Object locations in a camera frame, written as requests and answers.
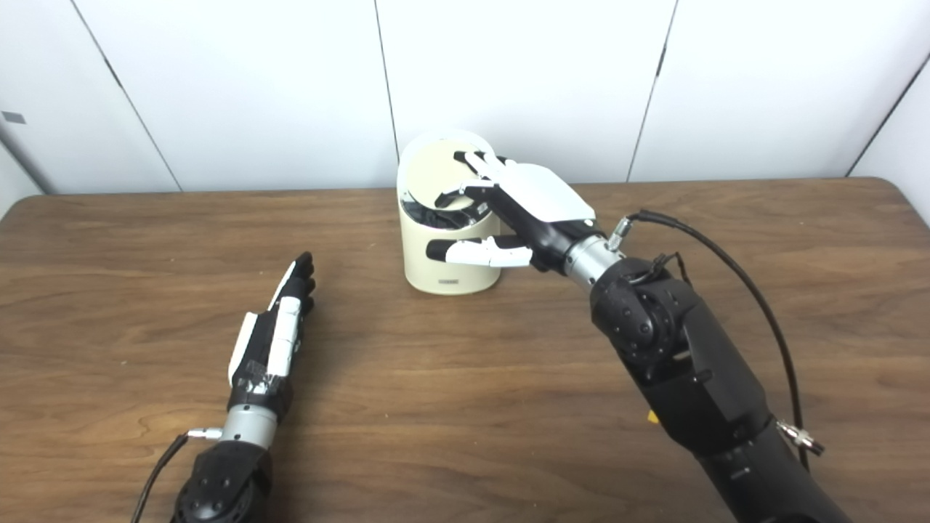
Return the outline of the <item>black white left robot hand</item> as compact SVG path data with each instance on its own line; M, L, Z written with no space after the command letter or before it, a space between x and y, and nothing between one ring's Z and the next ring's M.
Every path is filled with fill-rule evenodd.
M247 312L230 358L226 410L266 408L281 423L294 399L293 360L304 338L304 321L315 307L315 265L302 252L286 269L263 312Z

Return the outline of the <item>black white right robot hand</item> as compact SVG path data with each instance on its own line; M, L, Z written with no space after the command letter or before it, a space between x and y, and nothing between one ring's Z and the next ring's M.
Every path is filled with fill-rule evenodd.
M446 264L491 267L533 266L567 277L570 251L591 236L602 236L594 209L551 169L518 163L483 151L456 151L454 160L474 172L436 198L445 208L456 198L485 204L511 235L428 242L429 259Z

